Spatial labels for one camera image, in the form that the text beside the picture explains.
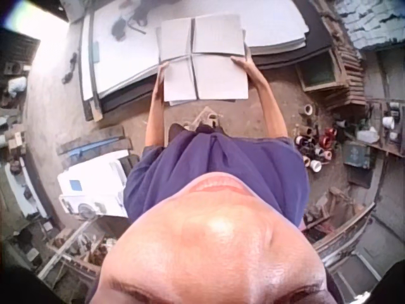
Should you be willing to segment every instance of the eyebrow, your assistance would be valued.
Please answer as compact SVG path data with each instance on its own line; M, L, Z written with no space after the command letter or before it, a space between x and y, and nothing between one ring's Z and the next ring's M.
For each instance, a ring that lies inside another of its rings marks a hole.
M161 304L170 304L171 302L154 296L153 294L147 293L144 290L141 290L137 286L127 284L117 280L116 278L111 278L109 281L109 286L115 291L125 293L126 295L131 296L136 299L141 304L148 304L150 302L158 302Z

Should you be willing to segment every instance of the blue shirt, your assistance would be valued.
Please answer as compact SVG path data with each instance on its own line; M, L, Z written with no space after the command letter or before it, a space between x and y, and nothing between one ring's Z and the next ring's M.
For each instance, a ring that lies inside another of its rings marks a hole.
M146 147L124 190L133 222L160 201L208 172L239 178L298 226L309 198L302 156L286 139L239 139L221 133L182 131L164 147Z

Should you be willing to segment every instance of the dirt floor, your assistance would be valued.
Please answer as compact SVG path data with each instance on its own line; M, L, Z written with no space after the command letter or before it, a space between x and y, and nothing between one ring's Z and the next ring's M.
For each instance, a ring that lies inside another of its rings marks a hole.
M48 54L54 44L41 44L28 78L27 100L23 122L27 126L26 139L33 154L44 188L53 203L56 216L62 225L77 227L78 222L67 215L59 204L60 188L56 177L62 173L61 160L56 147L64 142L80 137L91 130L109 125L122 124L126 136L132 141L133 153L141 154L144 147L149 98L127 104L107 113L99 122L86 122L84 119L78 68L70 83L63 85L61 79L69 69L69 59L77 52L80 37L80 24L70 25L66 39L58 46L58 56L50 60ZM293 66L265 72L271 88L281 107L292 136L296 124L302 123L298 109L313 103L311 96L304 93ZM249 91L249 99L229 103L224 101L198 101L180 106L167 107L165 110L166 129L173 122L192 122L205 107L209 106L220 116L225 132L237 137L265 137L266 129L254 89ZM331 126L331 118L320 110L320 128ZM335 161L318 174L309 173L311 181L311 201L316 201L330 186L343 188L346 172L338 154Z

